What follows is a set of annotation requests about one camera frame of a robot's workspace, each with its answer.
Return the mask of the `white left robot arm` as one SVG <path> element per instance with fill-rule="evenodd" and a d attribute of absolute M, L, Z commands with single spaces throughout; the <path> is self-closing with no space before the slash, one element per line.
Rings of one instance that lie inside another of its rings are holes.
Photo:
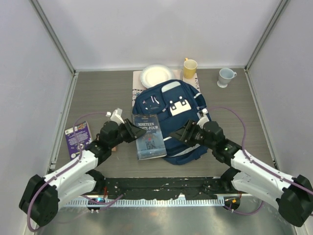
<path fill-rule="evenodd" d="M 43 177 L 34 175 L 27 183 L 19 208 L 27 215 L 27 226 L 35 232 L 31 222 L 43 227 L 56 216 L 59 208 L 74 198 L 91 192 L 100 195 L 105 186 L 105 177 L 96 170 L 112 154 L 117 145 L 131 143 L 146 133 L 128 119 L 120 124 L 104 123 L 97 135 L 78 157 Z"/>

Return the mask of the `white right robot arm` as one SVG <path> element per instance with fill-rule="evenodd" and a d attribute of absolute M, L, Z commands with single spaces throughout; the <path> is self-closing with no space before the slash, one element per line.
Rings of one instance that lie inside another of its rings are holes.
<path fill-rule="evenodd" d="M 283 173 L 249 154 L 242 146 L 227 139 L 215 121 L 203 126 L 188 120 L 182 128 L 170 133 L 187 146 L 209 148 L 213 156 L 229 166 L 222 175 L 221 188 L 251 194 L 270 204 L 290 224 L 301 227 L 313 214 L 313 187 L 306 177 Z"/>

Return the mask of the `Nineteen Eighty-Four book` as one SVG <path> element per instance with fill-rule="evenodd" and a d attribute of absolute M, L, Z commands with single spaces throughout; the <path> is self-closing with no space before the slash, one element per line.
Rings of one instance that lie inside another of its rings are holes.
<path fill-rule="evenodd" d="M 133 124 L 146 131 L 135 141 L 139 161 L 167 155 L 157 115 L 133 114 Z"/>

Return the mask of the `blue student backpack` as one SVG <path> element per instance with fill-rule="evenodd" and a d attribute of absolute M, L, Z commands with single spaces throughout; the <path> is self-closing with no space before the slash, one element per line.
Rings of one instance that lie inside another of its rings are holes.
<path fill-rule="evenodd" d="M 197 160 L 207 148 L 187 145 L 169 136 L 188 120 L 199 121 L 199 111 L 207 108 L 205 99 L 192 85 L 181 80 L 168 80 L 144 90 L 135 99 L 133 114 L 157 115 L 167 155 L 163 158 L 173 165 Z"/>

